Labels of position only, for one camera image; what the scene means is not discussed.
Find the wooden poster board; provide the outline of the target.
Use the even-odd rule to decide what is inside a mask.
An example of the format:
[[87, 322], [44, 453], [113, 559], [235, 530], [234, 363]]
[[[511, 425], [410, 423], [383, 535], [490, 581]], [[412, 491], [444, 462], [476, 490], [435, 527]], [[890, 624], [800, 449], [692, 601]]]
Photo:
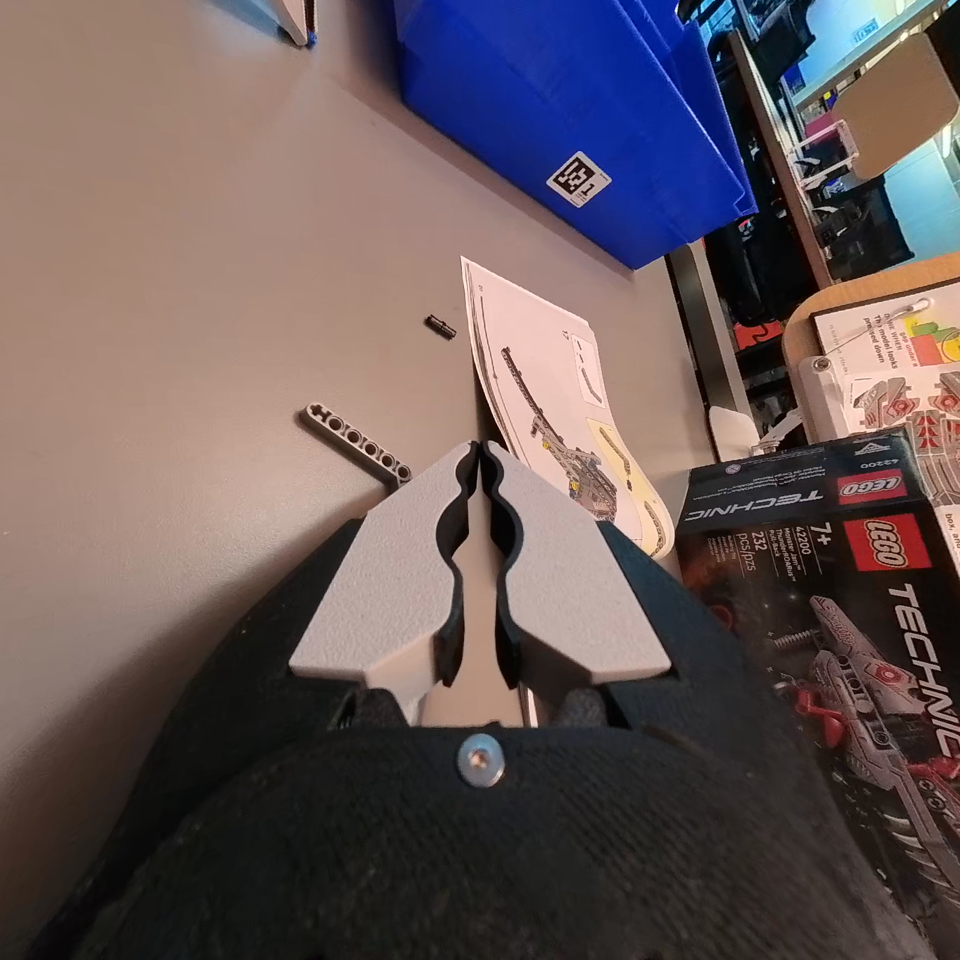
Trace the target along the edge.
[[816, 324], [817, 316], [853, 311], [855, 317], [866, 318], [870, 306], [876, 302], [895, 310], [927, 298], [933, 320], [943, 329], [958, 329], [958, 278], [959, 253], [955, 251], [834, 283], [798, 306], [783, 330], [781, 347], [809, 444], [846, 434], [844, 427], [832, 425], [828, 402], [817, 393], [817, 373], [813, 364], [825, 355]]

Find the white board stand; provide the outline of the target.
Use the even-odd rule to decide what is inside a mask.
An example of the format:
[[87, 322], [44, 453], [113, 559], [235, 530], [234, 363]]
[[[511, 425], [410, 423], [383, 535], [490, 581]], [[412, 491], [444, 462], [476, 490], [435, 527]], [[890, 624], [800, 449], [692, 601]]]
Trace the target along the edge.
[[717, 405], [711, 405], [707, 415], [719, 462], [734, 462], [754, 456], [760, 434], [751, 415]]

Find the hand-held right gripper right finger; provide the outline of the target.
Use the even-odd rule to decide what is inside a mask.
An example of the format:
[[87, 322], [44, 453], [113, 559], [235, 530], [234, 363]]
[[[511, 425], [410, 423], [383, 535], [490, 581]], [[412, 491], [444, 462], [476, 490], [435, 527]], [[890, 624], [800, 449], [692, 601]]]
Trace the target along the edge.
[[571, 690], [666, 675], [671, 660], [601, 523], [494, 441], [482, 444], [496, 585], [497, 662], [522, 725]]

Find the stack of blue storage bins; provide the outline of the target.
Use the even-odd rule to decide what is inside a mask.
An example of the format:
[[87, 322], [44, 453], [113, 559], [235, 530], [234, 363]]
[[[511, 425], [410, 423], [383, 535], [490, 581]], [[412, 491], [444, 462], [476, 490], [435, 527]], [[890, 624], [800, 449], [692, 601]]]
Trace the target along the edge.
[[396, 1], [403, 103], [637, 270], [758, 210], [677, 2]]

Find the plain wooden board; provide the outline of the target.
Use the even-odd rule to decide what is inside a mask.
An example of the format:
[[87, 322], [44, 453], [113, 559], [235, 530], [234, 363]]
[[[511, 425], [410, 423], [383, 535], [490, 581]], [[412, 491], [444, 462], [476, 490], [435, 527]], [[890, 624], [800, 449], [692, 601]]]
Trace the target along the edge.
[[910, 34], [846, 88], [830, 112], [844, 124], [860, 181], [884, 175], [942, 132], [958, 113], [957, 85], [929, 34]]

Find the open instruction booklet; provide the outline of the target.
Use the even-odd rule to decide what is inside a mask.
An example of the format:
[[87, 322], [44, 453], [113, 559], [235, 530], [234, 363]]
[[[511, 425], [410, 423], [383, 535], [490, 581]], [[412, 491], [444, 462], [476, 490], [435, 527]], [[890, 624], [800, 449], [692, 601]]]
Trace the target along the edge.
[[665, 558], [675, 527], [616, 426], [594, 331], [462, 257], [474, 370], [510, 453], [597, 522]]

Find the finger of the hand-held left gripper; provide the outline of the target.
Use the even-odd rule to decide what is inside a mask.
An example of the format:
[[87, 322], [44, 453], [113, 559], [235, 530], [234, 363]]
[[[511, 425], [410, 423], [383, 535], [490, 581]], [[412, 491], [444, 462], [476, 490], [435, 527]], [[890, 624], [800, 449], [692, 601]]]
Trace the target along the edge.
[[218, 1], [218, 10], [295, 47], [318, 42], [316, 1]]

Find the white instruction poster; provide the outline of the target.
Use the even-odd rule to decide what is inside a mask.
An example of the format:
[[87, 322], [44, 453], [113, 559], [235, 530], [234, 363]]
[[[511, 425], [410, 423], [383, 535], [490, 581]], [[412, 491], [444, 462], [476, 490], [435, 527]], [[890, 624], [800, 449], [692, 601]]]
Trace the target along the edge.
[[799, 379], [819, 440], [900, 428], [943, 538], [959, 555], [959, 282], [813, 316]]

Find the long grey lego beam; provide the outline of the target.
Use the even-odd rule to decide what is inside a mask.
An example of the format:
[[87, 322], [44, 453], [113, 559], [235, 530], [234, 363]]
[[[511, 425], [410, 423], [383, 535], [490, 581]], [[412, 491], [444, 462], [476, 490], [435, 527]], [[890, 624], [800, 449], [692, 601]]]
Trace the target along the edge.
[[307, 404], [298, 418], [303, 426], [388, 488], [399, 489], [412, 479], [412, 470], [406, 463], [324, 404]]

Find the black lego set box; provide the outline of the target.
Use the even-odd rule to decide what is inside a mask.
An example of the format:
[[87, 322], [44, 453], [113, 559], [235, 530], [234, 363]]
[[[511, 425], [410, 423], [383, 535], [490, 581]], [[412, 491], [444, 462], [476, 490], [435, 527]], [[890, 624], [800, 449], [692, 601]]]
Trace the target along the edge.
[[958, 571], [906, 429], [693, 469], [675, 547], [894, 903], [958, 958]]

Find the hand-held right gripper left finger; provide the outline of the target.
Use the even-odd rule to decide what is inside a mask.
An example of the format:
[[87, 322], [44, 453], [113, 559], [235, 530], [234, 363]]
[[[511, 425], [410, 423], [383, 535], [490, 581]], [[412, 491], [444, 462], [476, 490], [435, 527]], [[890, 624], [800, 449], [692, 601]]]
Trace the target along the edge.
[[366, 514], [289, 659], [294, 675], [387, 690], [421, 723], [426, 697], [462, 665], [455, 554], [477, 472], [478, 443], [463, 442]]

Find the clear acrylic stand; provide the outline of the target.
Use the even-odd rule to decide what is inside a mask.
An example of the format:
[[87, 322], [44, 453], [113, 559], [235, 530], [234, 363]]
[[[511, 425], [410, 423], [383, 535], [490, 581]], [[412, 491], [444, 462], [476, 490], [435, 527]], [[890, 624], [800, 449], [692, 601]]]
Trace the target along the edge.
[[841, 170], [853, 170], [858, 158], [859, 148], [849, 123], [826, 116], [812, 135], [791, 151], [789, 162], [797, 176], [828, 178]]

